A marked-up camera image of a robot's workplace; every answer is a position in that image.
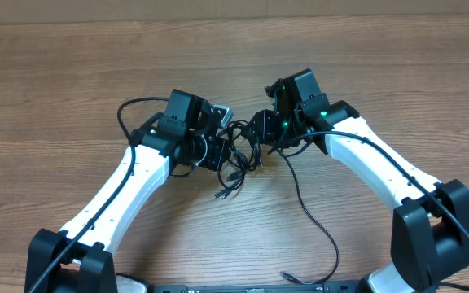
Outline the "black cable silver plug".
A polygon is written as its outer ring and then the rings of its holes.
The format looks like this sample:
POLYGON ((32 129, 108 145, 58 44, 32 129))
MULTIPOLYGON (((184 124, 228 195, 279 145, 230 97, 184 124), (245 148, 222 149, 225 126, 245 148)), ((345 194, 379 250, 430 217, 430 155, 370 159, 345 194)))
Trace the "black cable silver plug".
POLYGON ((283 278, 285 278, 286 280, 288 280, 289 282, 292 282, 292 283, 295 283, 295 284, 301 284, 301 285, 321 284, 321 285, 325 285, 325 283, 335 274, 336 270, 339 268, 339 265, 340 265, 340 249, 339 249, 336 241, 334 240, 334 238, 330 234, 330 232, 310 213, 308 208, 305 206, 305 203, 303 201, 301 191, 300 191, 300 183, 299 183, 299 180, 298 180, 298 176, 296 175, 296 171, 292 167, 292 164, 291 164, 290 160, 283 153, 282 149, 278 149, 278 154, 285 160, 288 168, 291 171, 291 175, 292 175, 293 181, 295 183, 296 195, 297 195, 297 198, 298 198, 298 201, 299 201, 299 204, 300 204, 302 210, 304 211, 305 215, 327 236, 327 238, 329 239, 329 241, 331 242, 331 244, 332 244, 332 246, 335 250, 335 263, 333 265, 333 268, 331 269, 331 271, 326 276, 324 276, 324 277, 322 277, 318 280, 315 280, 315 281, 300 280, 299 278, 295 277, 293 274, 285 272, 285 271, 282 271, 280 273, 280 275, 283 278))

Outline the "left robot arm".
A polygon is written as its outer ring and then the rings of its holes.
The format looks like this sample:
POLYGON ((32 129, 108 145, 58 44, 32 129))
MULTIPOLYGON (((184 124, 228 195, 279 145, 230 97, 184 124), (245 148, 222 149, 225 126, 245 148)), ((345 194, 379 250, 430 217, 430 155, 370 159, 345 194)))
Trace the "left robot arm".
POLYGON ((57 231, 39 230, 28 247, 27 292, 148 292, 147 282, 117 273, 114 258, 125 232, 178 165, 221 169, 230 157, 217 136, 232 111, 173 90, 166 108, 127 131, 128 147, 95 197, 57 231))

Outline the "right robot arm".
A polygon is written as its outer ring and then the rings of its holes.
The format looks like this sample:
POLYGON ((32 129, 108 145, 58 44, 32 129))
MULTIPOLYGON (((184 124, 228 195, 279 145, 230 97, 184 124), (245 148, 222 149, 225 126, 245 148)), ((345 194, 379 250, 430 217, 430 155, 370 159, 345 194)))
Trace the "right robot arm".
POLYGON ((383 142, 345 101, 330 103, 310 69, 276 80, 273 109, 251 133, 275 151, 314 144, 357 174, 392 214, 391 261, 356 282, 357 292, 434 292, 469 267, 469 190, 443 183, 383 142))

